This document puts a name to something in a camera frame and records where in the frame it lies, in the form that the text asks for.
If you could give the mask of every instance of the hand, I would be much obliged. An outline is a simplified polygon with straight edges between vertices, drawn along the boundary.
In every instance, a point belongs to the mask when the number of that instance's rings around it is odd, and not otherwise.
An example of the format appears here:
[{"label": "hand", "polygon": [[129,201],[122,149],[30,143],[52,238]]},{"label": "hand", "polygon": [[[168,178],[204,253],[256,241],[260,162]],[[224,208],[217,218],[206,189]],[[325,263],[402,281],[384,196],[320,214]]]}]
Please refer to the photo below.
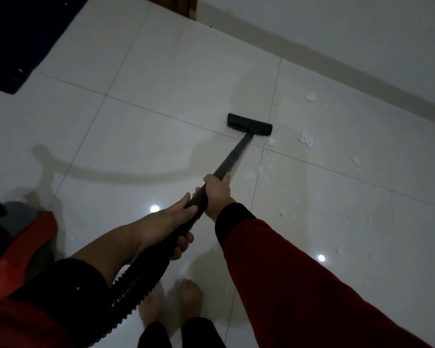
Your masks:
[{"label": "hand", "polygon": [[[126,225],[135,246],[133,259],[149,246],[153,246],[165,239],[177,227],[190,220],[197,213],[198,208],[195,205],[184,209],[189,200],[190,193],[186,193],[182,199],[168,207],[168,209],[152,212],[140,220]],[[172,260],[179,259],[182,253],[187,250],[188,245],[193,242],[193,239],[193,234],[190,232],[185,237],[180,236],[177,239],[179,246],[174,250]]]},{"label": "hand", "polygon": [[[229,186],[231,173],[227,172],[224,178],[222,178],[222,181],[211,174],[207,174],[203,178],[203,181],[206,182],[206,195],[208,197],[208,207],[205,212],[210,219],[216,222],[222,209],[229,204],[235,203],[235,200],[231,197],[231,187]],[[193,196],[195,196],[199,190],[200,187],[195,188]]]}]

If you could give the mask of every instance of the vacuum hose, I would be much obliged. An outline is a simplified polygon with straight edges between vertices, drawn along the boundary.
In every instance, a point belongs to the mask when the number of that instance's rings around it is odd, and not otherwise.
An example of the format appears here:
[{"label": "vacuum hose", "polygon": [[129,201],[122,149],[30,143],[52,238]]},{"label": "vacuum hose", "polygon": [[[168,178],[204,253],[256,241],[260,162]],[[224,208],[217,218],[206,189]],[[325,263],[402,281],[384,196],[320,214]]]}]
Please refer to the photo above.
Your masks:
[{"label": "vacuum hose", "polygon": [[[224,175],[233,168],[252,138],[253,134],[247,133],[213,175],[222,180]],[[110,287],[106,324],[104,327],[100,327],[94,343],[105,337],[122,320],[127,318],[164,275],[169,265],[169,258],[174,254],[174,249],[177,247],[177,238],[185,236],[190,231],[208,206],[206,184],[187,203],[186,208],[192,205],[198,207],[198,211],[193,218],[176,228],[166,239],[142,251]]]}]

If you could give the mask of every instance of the bare foot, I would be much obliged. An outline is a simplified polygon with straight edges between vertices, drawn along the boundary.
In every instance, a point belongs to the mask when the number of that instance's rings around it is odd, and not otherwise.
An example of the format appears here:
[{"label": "bare foot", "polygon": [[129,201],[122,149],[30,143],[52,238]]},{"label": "bare foot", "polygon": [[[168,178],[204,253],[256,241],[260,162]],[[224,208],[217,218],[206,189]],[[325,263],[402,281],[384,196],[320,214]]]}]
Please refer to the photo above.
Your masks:
[{"label": "bare foot", "polygon": [[203,307],[203,292],[198,285],[187,279],[182,280],[180,288],[182,301],[182,326],[192,317],[199,317]]},{"label": "bare foot", "polygon": [[163,309],[164,290],[161,282],[153,288],[150,294],[139,306],[140,319],[146,328],[149,324],[160,320]]}]

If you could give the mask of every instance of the person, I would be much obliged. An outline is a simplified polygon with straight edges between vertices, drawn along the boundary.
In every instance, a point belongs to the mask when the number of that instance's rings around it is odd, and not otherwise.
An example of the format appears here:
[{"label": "person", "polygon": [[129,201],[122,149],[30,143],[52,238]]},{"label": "person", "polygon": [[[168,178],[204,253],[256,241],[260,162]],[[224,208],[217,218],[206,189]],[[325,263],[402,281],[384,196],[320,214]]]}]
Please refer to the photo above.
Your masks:
[{"label": "person", "polygon": [[[237,203],[231,197],[230,174],[222,181],[207,175],[204,181],[206,214],[215,223],[227,267],[261,348],[429,347]],[[186,194],[166,210],[104,234],[0,301],[0,347],[89,344],[90,333],[107,310],[107,291],[118,271],[197,212],[195,206],[184,209],[189,198]],[[192,234],[179,237],[174,258],[192,241]],[[140,306],[146,324],[140,347],[169,347],[158,322],[160,292],[155,288]],[[212,322],[199,317],[202,298],[195,284],[183,281],[183,345],[223,347]]]}]

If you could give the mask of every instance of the black floor brush head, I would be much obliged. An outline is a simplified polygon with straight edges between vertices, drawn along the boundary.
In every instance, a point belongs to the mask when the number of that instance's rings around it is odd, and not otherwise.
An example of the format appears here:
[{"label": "black floor brush head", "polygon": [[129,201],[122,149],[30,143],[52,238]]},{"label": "black floor brush head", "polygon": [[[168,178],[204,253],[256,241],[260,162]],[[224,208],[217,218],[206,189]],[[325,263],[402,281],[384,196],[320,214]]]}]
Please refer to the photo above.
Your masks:
[{"label": "black floor brush head", "polygon": [[227,126],[239,132],[253,133],[256,135],[271,135],[272,133],[272,124],[234,114],[227,115]]}]

